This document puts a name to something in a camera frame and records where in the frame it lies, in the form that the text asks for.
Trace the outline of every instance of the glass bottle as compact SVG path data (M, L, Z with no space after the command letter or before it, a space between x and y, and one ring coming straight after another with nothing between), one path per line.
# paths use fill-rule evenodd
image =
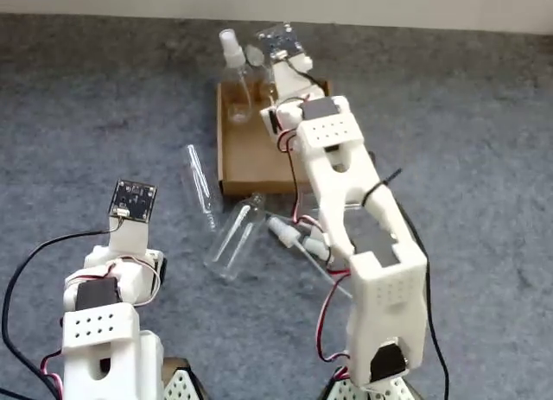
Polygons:
M204 265L227 280L236 278L264 222L262 194L253 194L233 209L223 229L214 240Z

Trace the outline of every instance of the perforated plate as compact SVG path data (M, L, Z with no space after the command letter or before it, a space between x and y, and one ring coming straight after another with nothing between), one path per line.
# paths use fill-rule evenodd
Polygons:
M338 113L330 117L303 121L298 127L298 135L310 149L363 140L363 134L351 113Z
M350 380L336 382L328 396L322 400L417 400L402 378L394 378L382 394L368 393L355 387Z
M129 303L67 312L63 317L63 349L95 346L138 335L137 311Z
M165 387L163 400L200 400L194 383L186 370L177 370Z
M355 387L350 380L337 381L324 400L367 400L366 392Z

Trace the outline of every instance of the spray bottle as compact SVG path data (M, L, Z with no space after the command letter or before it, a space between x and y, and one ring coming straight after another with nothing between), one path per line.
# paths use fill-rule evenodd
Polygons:
M233 29L221 31L219 39L226 60L221 77L226 114L232 123L245 124L251 119L252 114L251 92L254 73L245 61L244 50L238 44Z

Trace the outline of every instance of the white plastic cap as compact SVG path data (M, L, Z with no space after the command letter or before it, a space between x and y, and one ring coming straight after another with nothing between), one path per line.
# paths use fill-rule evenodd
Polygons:
M330 250L327 245L316 238L305 238L303 240L303 247L306 251L317 256L322 261L328 260L328 256L330 256Z
M298 243L298 239L302 235L294 227L287 225L275 216L271 217L269 221L267 221L267 226L288 248L292 247L295 243Z
M238 44L236 33L233 29L225 29L219 33L219 39L223 46L223 55L225 56L228 67L240 67L245 64L244 51Z

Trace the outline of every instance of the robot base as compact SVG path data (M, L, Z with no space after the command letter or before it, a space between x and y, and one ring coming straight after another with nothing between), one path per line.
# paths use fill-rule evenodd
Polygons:
M402 378L392 379L381 393L362 391L349 379L337 381L331 378L319 396L319 400L423 400L423 398Z

